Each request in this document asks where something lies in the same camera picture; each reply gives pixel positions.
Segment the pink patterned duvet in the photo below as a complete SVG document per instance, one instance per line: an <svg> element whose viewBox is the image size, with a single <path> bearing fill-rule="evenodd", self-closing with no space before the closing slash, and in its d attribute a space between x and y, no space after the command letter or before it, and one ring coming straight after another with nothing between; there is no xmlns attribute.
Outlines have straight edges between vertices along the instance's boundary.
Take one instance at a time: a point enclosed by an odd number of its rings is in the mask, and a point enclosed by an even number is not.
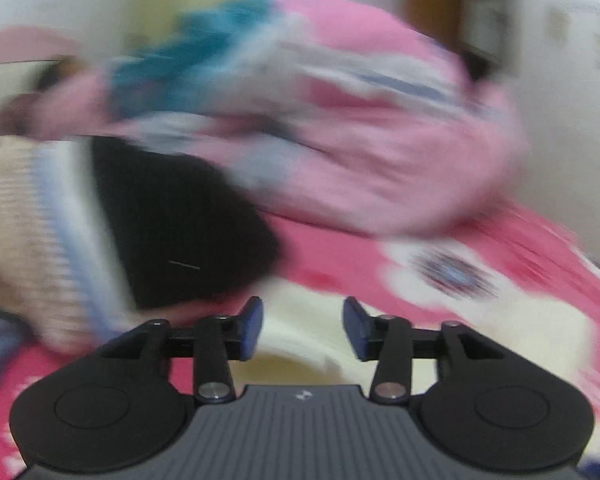
<svg viewBox="0 0 600 480"><path fill-rule="evenodd" d="M0 101L0 136L123 136L218 166L261 208L366 235L490 208L524 162L503 89L392 14L349 0L230 0L129 56L54 55Z"/></svg>

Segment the cream white fleece sweater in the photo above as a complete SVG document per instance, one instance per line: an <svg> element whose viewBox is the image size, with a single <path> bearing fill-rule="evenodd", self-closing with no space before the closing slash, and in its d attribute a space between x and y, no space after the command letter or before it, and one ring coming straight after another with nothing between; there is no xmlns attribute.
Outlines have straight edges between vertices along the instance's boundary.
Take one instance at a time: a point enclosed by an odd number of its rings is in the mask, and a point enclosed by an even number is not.
<svg viewBox="0 0 600 480"><path fill-rule="evenodd" d="M370 388L375 365L360 362L341 326L343 298L314 292L281 278L260 288L264 322L256 354L248 362L230 364L238 390L246 385L359 385ZM508 292L485 304L432 311L430 321L406 317L422 328L440 321L463 322L573 382L591 364L594 327L588 317L551 296Z"/></svg>

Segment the pink floral bed blanket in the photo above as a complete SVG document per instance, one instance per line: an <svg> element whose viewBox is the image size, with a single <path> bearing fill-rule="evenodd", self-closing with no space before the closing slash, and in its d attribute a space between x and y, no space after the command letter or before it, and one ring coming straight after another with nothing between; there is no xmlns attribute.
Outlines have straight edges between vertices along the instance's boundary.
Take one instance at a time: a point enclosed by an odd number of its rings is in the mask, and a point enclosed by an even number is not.
<svg viewBox="0 0 600 480"><path fill-rule="evenodd" d="M600 272L558 237L547 243L531 234L514 237L505 246L505 263L498 266L493 257L481 255L484 244L475 228L428 240L409 236L372 240L261 217L283 247L270 274L224 299L189 301L154 310L135 305L135 322L117 337L150 320L187 327L210 315L235 315L252 297L263 302L260 288L276 278L314 292L339 295L342 306L344 300L353 297L371 316L398 316L411 323L405 316L410 309L416 311L417 321L430 321L432 311L485 304L508 292L551 296L588 317L594 327L593 344L600 335ZM0 310L0 346L18 347L28 338L38 339L22 318ZM57 353L60 368L108 341L77 354ZM591 403L595 426L600 413L594 410L594 378L600 378L600 351L594 351L579 380L569 382ZM24 463L20 477L600 479L600 460L592 456L600 448L595 430L573 466L506 474L469 466L449 456L425 438L408 411L370 402L370 389L364 391L359 385L246 385L242 390L234 386L235 401L197 408L175 441L149 460L102 474L67 474L28 466L15 444Z"/></svg>

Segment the black folded garment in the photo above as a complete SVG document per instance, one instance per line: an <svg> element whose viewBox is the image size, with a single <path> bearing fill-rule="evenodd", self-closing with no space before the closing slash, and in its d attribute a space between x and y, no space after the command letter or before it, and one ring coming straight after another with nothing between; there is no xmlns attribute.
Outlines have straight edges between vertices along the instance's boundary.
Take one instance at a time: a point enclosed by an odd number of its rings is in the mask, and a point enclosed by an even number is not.
<svg viewBox="0 0 600 480"><path fill-rule="evenodd" d="M282 244L249 200L204 160L88 141L91 175L135 304L214 301L270 274Z"/></svg>

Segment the stack of folded clothes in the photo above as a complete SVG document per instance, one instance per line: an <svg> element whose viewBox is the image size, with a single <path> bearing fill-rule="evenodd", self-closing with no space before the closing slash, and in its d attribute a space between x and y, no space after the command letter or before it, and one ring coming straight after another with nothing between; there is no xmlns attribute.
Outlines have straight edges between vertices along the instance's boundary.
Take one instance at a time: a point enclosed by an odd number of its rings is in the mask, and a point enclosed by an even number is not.
<svg viewBox="0 0 600 480"><path fill-rule="evenodd" d="M91 147L85 138L0 138L0 310L60 354L106 342L136 320Z"/></svg>

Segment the dark wooden door frame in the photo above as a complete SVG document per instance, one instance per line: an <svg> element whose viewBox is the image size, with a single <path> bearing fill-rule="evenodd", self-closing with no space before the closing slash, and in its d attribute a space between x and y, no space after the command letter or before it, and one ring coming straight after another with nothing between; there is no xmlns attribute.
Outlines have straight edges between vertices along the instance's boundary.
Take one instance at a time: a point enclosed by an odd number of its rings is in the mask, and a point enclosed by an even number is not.
<svg viewBox="0 0 600 480"><path fill-rule="evenodd" d="M471 63L485 62L496 74L518 73L518 0L404 0L404 18Z"/></svg>

